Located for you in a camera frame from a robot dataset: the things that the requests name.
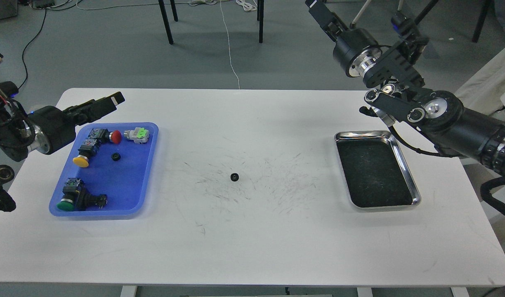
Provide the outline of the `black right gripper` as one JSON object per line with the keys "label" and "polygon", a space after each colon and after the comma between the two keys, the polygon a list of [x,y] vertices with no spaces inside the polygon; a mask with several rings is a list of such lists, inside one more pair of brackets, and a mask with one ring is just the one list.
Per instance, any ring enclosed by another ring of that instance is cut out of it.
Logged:
{"label": "black right gripper", "polygon": [[348,30],[339,16],[330,11],[324,0],[306,0],[308,11],[325,34],[335,42],[334,59],[348,77],[363,76],[382,55],[377,40],[363,28]]}

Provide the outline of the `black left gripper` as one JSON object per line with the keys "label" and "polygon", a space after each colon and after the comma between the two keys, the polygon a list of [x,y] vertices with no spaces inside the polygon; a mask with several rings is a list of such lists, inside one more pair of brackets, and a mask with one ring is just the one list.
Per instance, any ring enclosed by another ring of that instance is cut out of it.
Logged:
{"label": "black left gripper", "polygon": [[54,106],[46,106],[29,114],[33,124],[35,138],[29,145],[29,152],[38,151],[45,155],[53,154],[76,138],[73,124],[87,124],[115,111],[117,106],[125,102],[121,92],[115,92],[98,100],[88,100],[86,103],[70,106],[63,113]]}

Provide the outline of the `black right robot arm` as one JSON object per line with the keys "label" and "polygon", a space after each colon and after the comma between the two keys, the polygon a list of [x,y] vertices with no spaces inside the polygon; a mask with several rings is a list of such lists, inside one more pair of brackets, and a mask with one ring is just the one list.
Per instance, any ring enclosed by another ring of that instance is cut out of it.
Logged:
{"label": "black right robot arm", "polygon": [[505,216],[492,190],[505,185],[505,122],[465,108],[453,93],[425,88],[413,67],[429,39],[420,17],[397,11],[391,19],[400,41],[381,45],[367,30],[346,25],[323,0],[305,1],[308,11],[335,43],[333,56],[351,78],[368,88],[361,113],[379,117],[400,143],[428,156],[465,156],[498,174],[480,188],[482,200]]}

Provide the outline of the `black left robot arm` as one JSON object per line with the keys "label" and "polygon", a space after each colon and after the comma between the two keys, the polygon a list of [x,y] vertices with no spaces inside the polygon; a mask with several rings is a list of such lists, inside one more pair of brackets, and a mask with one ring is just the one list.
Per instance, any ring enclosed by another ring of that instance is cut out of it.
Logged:
{"label": "black left robot arm", "polygon": [[50,155],[76,139],[76,127],[100,120],[125,101],[121,92],[60,110],[45,106],[26,113],[15,83],[0,83],[0,149],[19,162],[32,151]]}

